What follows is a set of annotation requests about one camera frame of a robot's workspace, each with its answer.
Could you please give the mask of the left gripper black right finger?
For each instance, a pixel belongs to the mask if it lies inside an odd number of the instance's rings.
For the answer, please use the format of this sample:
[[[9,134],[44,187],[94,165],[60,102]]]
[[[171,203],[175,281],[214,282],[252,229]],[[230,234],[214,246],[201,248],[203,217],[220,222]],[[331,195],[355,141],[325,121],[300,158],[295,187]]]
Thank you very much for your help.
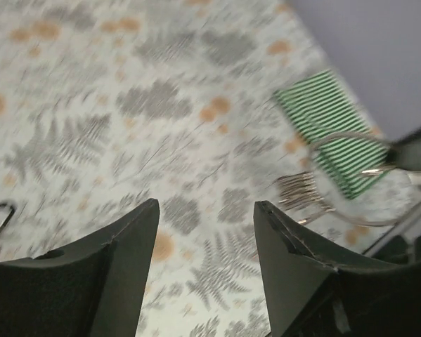
[[[421,336],[421,234],[386,234],[366,255],[254,205],[272,336]]]

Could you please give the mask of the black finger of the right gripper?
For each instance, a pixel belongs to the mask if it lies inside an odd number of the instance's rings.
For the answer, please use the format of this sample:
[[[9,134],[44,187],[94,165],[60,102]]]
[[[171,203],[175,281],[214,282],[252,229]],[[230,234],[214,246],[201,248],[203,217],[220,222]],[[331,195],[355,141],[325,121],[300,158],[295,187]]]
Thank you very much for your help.
[[[385,162],[394,168],[421,172],[421,128],[392,143]]]

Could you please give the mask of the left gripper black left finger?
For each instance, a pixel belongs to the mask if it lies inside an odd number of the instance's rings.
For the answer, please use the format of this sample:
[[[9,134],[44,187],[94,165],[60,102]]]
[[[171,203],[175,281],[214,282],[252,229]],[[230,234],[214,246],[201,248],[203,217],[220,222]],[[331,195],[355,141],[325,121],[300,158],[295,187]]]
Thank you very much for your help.
[[[159,219],[148,199],[75,242],[0,262],[0,336],[134,336]]]

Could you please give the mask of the silver keyring with keys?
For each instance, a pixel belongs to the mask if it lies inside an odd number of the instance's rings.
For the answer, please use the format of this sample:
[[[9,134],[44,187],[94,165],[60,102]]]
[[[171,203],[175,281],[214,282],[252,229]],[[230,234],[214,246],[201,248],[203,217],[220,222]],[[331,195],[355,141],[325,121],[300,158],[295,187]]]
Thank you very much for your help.
[[[374,145],[367,146],[367,150],[358,149],[356,145],[350,146],[342,143],[337,147],[341,150],[338,158],[340,167],[337,168],[335,160],[330,161],[327,151],[323,151],[321,160],[314,160],[315,153],[319,148],[327,143],[331,143],[341,138],[360,140],[362,143],[370,142]],[[370,179],[377,176],[383,176],[386,172],[394,170],[395,166],[386,164],[384,160],[385,152],[392,148],[386,140],[376,138],[368,133],[357,133],[352,131],[336,132],[327,135],[308,148],[308,155],[305,170],[293,175],[281,176],[276,179],[280,187],[279,203],[285,207],[285,210],[305,208],[311,204],[319,207],[320,211],[310,215],[307,218],[298,221],[301,225],[308,225],[310,222],[331,213],[333,216],[361,227],[387,227],[395,225],[401,218],[390,220],[369,221],[359,220],[340,212],[320,193],[316,182],[313,166],[319,165],[329,178],[338,186],[339,191],[352,199],[363,193],[364,189],[370,188]]]

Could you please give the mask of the green striped cloth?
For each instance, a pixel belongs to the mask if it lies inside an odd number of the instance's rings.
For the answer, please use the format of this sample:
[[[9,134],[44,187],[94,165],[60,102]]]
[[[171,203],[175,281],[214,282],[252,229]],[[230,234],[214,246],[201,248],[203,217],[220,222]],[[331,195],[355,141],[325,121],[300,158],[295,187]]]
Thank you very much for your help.
[[[309,145],[336,132],[371,134],[371,127],[330,70],[319,72],[287,88],[278,89],[274,91],[273,97],[298,134]],[[329,160],[335,160],[336,167],[339,168],[341,165],[338,156],[341,150],[337,146],[342,143],[356,145],[362,150],[374,145],[370,142],[362,143],[360,140],[341,138],[320,147],[316,160],[321,160],[323,151],[326,150]],[[381,176],[377,176],[370,179],[371,186],[380,178]]]

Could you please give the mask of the floral patterned table mat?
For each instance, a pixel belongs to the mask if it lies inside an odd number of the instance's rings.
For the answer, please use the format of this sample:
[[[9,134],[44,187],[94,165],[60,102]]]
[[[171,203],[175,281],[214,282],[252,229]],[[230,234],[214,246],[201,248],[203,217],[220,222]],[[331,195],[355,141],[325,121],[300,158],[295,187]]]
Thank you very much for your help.
[[[253,208],[306,145],[273,92],[328,64],[289,1],[0,1],[0,262],[160,203],[138,336],[265,336]]]

